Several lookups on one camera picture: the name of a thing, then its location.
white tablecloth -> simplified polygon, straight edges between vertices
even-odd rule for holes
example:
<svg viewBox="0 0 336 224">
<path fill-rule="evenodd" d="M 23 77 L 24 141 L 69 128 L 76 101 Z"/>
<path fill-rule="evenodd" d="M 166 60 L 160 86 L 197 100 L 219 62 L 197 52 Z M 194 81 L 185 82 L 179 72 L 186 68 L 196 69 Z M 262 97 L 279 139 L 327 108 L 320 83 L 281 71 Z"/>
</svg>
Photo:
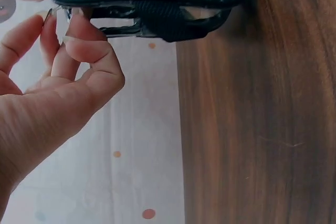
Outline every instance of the white tablecloth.
<svg viewBox="0 0 336 224">
<path fill-rule="evenodd" d="M 0 24 L 0 37 L 51 5 L 17 1 L 14 15 Z M 60 37 L 66 29 L 60 11 Z M 2 224 L 184 223 L 175 44 L 142 38 L 110 42 L 125 87 L 18 186 Z M 24 90 L 44 70 L 36 42 L 11 77 Z"/>
</svg>

brown wooden board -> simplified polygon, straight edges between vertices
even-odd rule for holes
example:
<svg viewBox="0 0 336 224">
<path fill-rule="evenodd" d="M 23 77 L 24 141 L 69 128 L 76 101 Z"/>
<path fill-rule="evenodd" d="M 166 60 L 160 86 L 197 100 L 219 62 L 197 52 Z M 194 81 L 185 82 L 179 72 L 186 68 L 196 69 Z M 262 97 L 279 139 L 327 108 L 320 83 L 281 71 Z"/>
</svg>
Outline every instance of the brown wooden board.
<svg viewBox="0 0 336 224">
<path fill-rule="evenodd" d="M 177 44 L 186 224 L 336 223 L 336 0 L 254 0 Z"/>
</svg>

fingernail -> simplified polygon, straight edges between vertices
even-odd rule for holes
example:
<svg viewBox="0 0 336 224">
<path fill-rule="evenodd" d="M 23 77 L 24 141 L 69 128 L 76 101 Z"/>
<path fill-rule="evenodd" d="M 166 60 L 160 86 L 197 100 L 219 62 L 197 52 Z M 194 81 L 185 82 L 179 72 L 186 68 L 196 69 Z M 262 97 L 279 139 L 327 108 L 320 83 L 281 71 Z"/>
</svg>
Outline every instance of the fingernail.
<svg viewBox="0 0 336 224">
<path fill-rule="evenodd" d="M 63 36 L 63 43 L 65 44 L 65 43 L 67 43 L 67 42 L 69 42 L 69 41 L 72 41 L 72 40 L 79 40 L 79 39 L 77 39 L 77 38 L 73 38 L 73 37 L 71 37 L 71 36 Z"/>
<path fill-rule="evenodd" d="M 41 16 L 41 17 L 42 17 L 42 19 L 43 19 L 43 20 L 45 20 L 45 19 L 46 19 L 46 17 L 47 17 L 47 15 L 48 15 L 48 11 L 47 11 L 47 10 L 42 10 L 42 11 L 40 11 L 40 12 L 36 13 L 36 15 L 39 15 L 39 16 Z"/>
</svg>

